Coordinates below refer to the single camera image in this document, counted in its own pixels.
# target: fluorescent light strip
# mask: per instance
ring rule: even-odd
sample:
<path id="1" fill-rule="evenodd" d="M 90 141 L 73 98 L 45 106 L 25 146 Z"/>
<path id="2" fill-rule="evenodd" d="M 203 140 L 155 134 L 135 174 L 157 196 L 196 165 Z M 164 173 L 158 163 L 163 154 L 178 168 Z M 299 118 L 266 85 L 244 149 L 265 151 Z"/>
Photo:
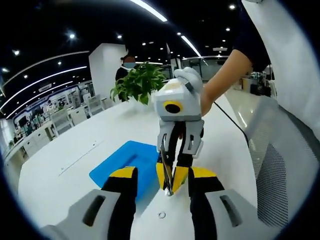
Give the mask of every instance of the fluorescent light strip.
<path id="1" fill-rule="evenodd" d="M 166 19 L 163 15 L 161 15 L 158 11 L 156 11 L 153 7 L 149 6 L 148 4 L 146 4 L 144 1 L 141 0 L 130 0 L 131 2 L 139 5 L 140 7 L 142 7 L 143 9 L 147 10 L 149 13 L 153 14 L 154 16 L 156 16 L 158 19 L 160 19 L 162 22 L 166 22 L 168 21 L 168 19 Z"/>
<path id="2" fill-rule="evenodd" d="M 186 36 L 181 36 L 181 38 L 186 42 L 186 44 L 189 45 L 190 48 L 192 48 L 192 50 L 195 52 L 195 54 L 197 54 L 200 58 L 201 58 L 201 54 L 200 52 L 196 49 L 196 47 L 189 41 L 188 38 L 186 38 Z"/>
<path id="3" fill-rule="evenodd" d="M 59 85 L 59 86 L 52 87 L 52 88 L 50 88 L 50 89 L 48 89 L 48 90 L 46 90 L 46 91 L 38 94 L 37 96 L 34 96 L 33 98 L 31 98 L 31 99 L 29 99 L 28 101 L 26 101 L 24 104 L 22 104 L 22 105 L 20 105 L 19 107 L 17 107 L 12 113 L 10 113 L 10 114 L 6 117 L 6 119 L 8 119 L 8 118 L 9 118 L 12 114 L 14 114 L 19 108 L 25 106 L 28 102 L 32 101 L 33 99 L 36 99 L 36 98 L 38 98 L 39 96 L 41 96 L 42 94 L 45 94 L 45 93 L 47 93 L 47 92 L 50 92 L 50 91 L 52 91 L 53 89 L 59 88 L 59 87 L 61 87 L 61 86 L 63 86 L 63 85 L 70 84 L 70 83 L 72 83 L 72 82 L 73 82 L 73 81 L 68 81 L 68 82 L 66 82 L 66 83 L 64 83 L 64 84 L 61 84 L 61 85 Z"/>
<path id="4" fill-rule="evenodd" d="M 143 64 L 145 63 L 144 61 L 136 61 L 136 64 Z M 163 65 L 162 62 L 149 62 L 150 64 L 155 64 L 155 65 Z"/>
<path id="5" fill-rule="evenodd" d="M 29 86 L 26 86 L 25 88 L 21 89 L 20 91 L 18 91 L 17 93 L 15 93 L 12 97 L 10 97 L 1 107 L 0 107 L 0 110 L 4 108 L 5 105 L 7 105 L 15 96 L 17 96 L 18 94 L 22 93 L 24 90 L 30 88 L 31 86 L 37 84 L 37 83 L 40 83 L 41 81 L 43 80 L 46 80 L 46 79 L 49 79 L 51 77 L 54 77 L 54 76 L 57 76 L 59 74 L 64 74 L 64 73 L 67 73 L 67 72 L 71 72 L 71 71 L 75 71 L 75 70 L 79 70 L 79 69 L 85 69 L 87 66 L 81 66 L 81 67 L 76 67 L 76 68 L 72 68 L 72 69 L 69 69 L 69 70 L 65 70 L 65 71 L 61 71 L 61 72 L 58 72 L 58 73 L 55 73 L 55 74 L 52 74 L 50 76 L 46 76 L 38 81 L 35 81 L 33 83 L 31 83 Z"/>
<path id="6" fill-rule="evenodd" d="M 30 68 L 33 68 L 34 66 L 36 65 L 39 65 L 39 64 L 42 64 L 44 62 L 47 62 L 49 60 L 52 60 L 52 59 L 57 59 L 57 58 L 62 58 L 62 57 L 65 57 L 65 56 L 69 56 L 69 55 L 75 55 L 75 54 L 85 54 L 85 53 L 89 53 L 89 51 L 76 51 L 76 52 L 70 52 L 70 53 L 66 53 L 66 54 L 62 54 L 62 55 L 58 55 L 58 56 L 53 56 L 53 57 L 49 57 L 45 60 L 42 60 L 42 61 L 39 61 L 35 64 L 32 64 L 31 66 L 28 66 L 26 67 L 25 69 L 21 70 L 20 72 L 18 72 L 17 74 L 15 74 L 14 76 L 12 76 L 10 79 L 8 79 L 7 81 L 5 81 L 5 83 L 3 84 L 3 86 L 7 85 L 12 79 L 14 79 L 16 76 L 18 76 L 19 74 L 23 73 L 24 71 L 30 69 Z"/>

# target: blue mat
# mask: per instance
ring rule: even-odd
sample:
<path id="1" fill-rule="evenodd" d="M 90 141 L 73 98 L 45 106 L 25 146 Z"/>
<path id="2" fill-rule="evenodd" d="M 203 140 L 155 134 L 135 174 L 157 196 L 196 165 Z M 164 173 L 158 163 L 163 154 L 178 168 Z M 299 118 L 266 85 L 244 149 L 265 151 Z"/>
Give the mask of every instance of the blue mat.
<path id="1" fill-rule="evenodd" d="M 138 192 L 136 201 L 144 194 L 149 185 L 157 178 L 157 147 L 136 141 L 127 141 L 111 156 L 93 169 L 89 176 L 102 188 L 109 175 L 127 166 L 138 168 Z"/>

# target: black ceiling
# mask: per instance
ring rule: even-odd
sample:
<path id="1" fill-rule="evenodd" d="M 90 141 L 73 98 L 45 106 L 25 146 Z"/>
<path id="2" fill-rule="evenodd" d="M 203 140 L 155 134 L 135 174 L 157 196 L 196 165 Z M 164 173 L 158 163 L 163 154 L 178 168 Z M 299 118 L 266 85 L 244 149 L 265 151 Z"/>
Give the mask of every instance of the black ceiling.
<path id="1" fill-rule="evenodd" d="M 142 62 L 167 59 L 166 44 L 173 56 L 195 57 L 196 54 L 177 32 L 185 35 L 202 56 L 217 55 L 216 47 L 229 50 L 238 31 L 239 8 L 229 9 L 237 0 L 198 0 L 192 3 L 174 0 L 145 0 L 164 15 L 162 22 L 130 0 L 55 0 L 55 1 L 7 1 L 1 6 L 0 67 L 9 72 L 0 72 L 6 83 L 23 69 L 54 56 L 89 51 L 54 58 L 18 74 L 4 86 L 0 106 L 24 87 L 52 74 L 87 66 L 87 68 L 50 77 L 29 87 L 15 96 L 2 109 L 10 114 L 19 104 L 38 93 L 34 91 L 48 83 L 63 84 L 78 77 L 76 82 L 91 79 L 88 56 L 101 43 L 123 43 L 129 52 Z M 69 39 L 71 33 L 75 39 Z M 19 50 L 15 56 L 13 50 Z"/>

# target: desk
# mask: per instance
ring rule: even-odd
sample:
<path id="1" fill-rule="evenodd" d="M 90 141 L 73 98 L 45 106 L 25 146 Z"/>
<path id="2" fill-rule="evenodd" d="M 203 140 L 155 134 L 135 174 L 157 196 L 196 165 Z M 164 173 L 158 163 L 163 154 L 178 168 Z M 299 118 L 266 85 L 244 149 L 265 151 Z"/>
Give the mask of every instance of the desk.
<path id="1" fill-rule="evenodd" d="M 238 123 L 224 95 L 217 103 Z M 216 172 L 226 189 L 236 190 L 257 207 L 255 173 L 245 137 L 215 105 L 203 119 L 204 145 L 193 165 Z M 18 187 L 22 206 L 36 226 L 59 223 L 72 204 L 99 189 L 89 177 L 92 169 L 129 140 L 156 145 L 158 133 L 156 113 L 138 114 L 130 102 L 91 117 L 51 141 L 22 166 Z M 159 190 L 135 217 L 131 239 L 141 240 L 142 235 L 147 240 L 193 239 L 189 207 L 187 184 L 172 197 Z M 159 219 L 162 211 L 166 217 Z"/>

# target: potted plant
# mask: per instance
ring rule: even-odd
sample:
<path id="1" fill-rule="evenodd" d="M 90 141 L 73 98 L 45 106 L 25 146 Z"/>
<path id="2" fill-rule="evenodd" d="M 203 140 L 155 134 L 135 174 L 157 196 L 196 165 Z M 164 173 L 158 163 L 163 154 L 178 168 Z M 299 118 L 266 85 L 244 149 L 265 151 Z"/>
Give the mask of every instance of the potted plant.
<path id="1" fill-rule="evenodd" d="M 164 85 L 163 81 L 167 79 L 161 70 L 148 61 L 142 63 L 127 76 L 116 81 L 115 87 L 110 91 L 111 99 L 115 101 L 118 95 L 126 101 L 135 99 L 143 105 L 148 105 L 152 92 L 160 90 Z"/>

